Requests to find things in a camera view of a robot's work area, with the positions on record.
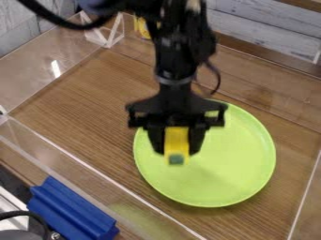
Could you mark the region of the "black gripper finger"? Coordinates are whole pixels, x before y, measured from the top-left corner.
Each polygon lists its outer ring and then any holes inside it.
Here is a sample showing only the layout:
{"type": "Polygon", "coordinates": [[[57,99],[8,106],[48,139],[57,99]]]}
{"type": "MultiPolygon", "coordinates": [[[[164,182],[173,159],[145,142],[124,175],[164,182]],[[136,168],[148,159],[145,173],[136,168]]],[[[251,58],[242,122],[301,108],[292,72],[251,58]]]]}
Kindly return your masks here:
{"type": "Polygon", "coordinates": [[[147,128],[149,144],[155,153],[164,154],[164,128],[151,126],[147,128]]]}
{"type": "Polygon", "coordinates": [[[189,155],[199,152],[204,141],[207,128],[204,126],[191,127],[188,129],[189,155]]]}

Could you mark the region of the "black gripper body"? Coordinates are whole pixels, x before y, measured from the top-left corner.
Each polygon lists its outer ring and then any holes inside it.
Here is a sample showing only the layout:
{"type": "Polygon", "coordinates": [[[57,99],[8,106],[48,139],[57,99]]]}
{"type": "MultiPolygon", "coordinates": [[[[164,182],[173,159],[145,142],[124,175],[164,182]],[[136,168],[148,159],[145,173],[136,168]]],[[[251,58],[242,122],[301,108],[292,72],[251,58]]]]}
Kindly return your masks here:
{"type": "Polygon", "coordinates": [[[199,97],[191,91],[191,78],[156,81],[157,93],[125,105],[131,128],[224,126],[227,104],[199,97]]]}

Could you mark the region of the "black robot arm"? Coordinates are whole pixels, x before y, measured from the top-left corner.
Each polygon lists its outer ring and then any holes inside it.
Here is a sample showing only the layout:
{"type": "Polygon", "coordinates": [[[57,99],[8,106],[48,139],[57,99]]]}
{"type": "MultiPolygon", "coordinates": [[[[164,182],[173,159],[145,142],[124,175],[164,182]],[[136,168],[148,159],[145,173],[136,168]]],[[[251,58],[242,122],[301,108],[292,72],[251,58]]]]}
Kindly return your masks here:
{"type": "Polygon", "coordinates": [[[198,96],[191,81],[215,54],[215,35],[207,22],[204,0],[78,0],[80,8],[99,18],[125,10],[147,23],[155,52],[157,93],[127,105],[129,126],[148,133],[152,150],[169,151],[173,132],[183,133],[187,153],[199,152],[206,132],[224,125],[224,103],[198,96]]]}

